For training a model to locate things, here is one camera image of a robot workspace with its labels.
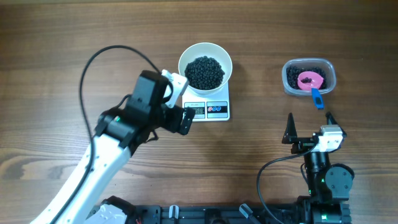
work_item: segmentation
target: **wooden table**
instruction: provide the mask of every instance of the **wooden table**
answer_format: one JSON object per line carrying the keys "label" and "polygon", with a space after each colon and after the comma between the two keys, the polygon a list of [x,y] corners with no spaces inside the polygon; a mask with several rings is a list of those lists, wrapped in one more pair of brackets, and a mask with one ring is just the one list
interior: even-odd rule
{"label": "wooden table", "polygon": [[[181,53],[213,42],[233,60],[230,121],[195,123],[188,136],[160,130],[108,185],[133,204],[259,203],[256,175],[288,156],[280,143],[293,112],[299,136],[331,111],[348,133],[331,162],[356,172],[353,223],[398,220],[398,5],[360,1],[130,2],[0,6],[0,223],[27,223],[53,199],[87,145],[78,81],[97,50],[124,44],[178,72]],[[281,70],[292,58],[327,58],[337,86],[325,111],[286,95]],[[99,56],[84,99],[91,127],[132,92],[149,66],[125,50]],[[267,202],[306,195],[303,159],[262,176]]]}

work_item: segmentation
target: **bowl of black beans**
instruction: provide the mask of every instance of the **bowl of black beans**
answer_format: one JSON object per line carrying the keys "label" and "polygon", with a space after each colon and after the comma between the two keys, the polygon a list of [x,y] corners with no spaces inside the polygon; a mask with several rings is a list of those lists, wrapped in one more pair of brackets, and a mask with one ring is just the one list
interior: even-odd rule
{"label": "bowl of black beans", "polygon": [[333,65],[323,58],[298,58],[289,60],[282,68],[282,81],[285,92],[295,96],[311,96],[310,90],[301,90],[297,84],[302,72],[315,72],[323,78],[320,94],[331,92],[336,86],[336,73]]}
{"label": "bowl of black beans", "polygon": [[199,94],[218,91],[232,74],[232,60],[227,51],[212,43],[192,45],[180,57],[180,75],[189,81],[189,88]]}

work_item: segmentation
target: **pink cup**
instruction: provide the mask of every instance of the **pink cup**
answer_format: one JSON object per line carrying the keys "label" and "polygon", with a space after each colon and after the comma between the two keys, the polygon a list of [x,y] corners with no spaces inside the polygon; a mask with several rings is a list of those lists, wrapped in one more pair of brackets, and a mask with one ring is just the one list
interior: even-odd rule
{"label": "pink cup", "polygon": [[[305,78],[311,78],[312,81],[310,83],[303,83],[301,80]],[[319,90],[323,83],[323,78],[316,72],[302,72],[298,75],[297,85],[302,90],[311,90],[312,88],[316,88]]]}

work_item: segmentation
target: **digital scale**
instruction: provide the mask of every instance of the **digital scale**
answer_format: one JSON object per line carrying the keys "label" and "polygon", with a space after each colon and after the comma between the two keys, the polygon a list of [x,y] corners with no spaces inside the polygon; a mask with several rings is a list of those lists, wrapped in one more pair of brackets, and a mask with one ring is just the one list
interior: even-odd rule
{"label": "digital scale", "polygon": [[230,118],[228,82],[209,94],[199,94],[188,87],[182,95],[182,105],[195,109],[193,121],[227,121]]}

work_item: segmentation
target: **plastic container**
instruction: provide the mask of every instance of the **plastic container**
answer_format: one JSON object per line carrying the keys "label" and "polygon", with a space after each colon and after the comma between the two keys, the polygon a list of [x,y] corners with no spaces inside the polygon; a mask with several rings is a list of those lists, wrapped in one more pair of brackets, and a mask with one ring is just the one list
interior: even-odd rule
{"label": "plastic container", "polygon": [[311,90],[296,90],[290,87],[287,82],[286,68],[296,66],[298,68],[320,67],[326,73],[326,88],[319,90],[320,94],[331,92],[336,86],[336,73],[333,65],[323,58],[298,58],[286,62],[282,68],[282,81],[284,83],[285,93],[294,96],[311,96]]}
{"label": "plastic container", "polygon": [[180,57],[180,61],[178,62],[178,72],[180,75],[185,76],[185,69],[188,63],[193,62],[196,58],[207,56],[214,58],[221,65],[221,69],[225,72],[223,76],[223,82],[217,88],[212,90],[199,90],[192,86],[188,86],[189,89],[200,95],[206,95],[210,93],[214,93],[221,89],[228,82],[229,78],[232,74],[232,60],[227,51],[225,51],[222,47],[212,43],[199,43],[194,44],[189,47],[187,50],[182,53]]}

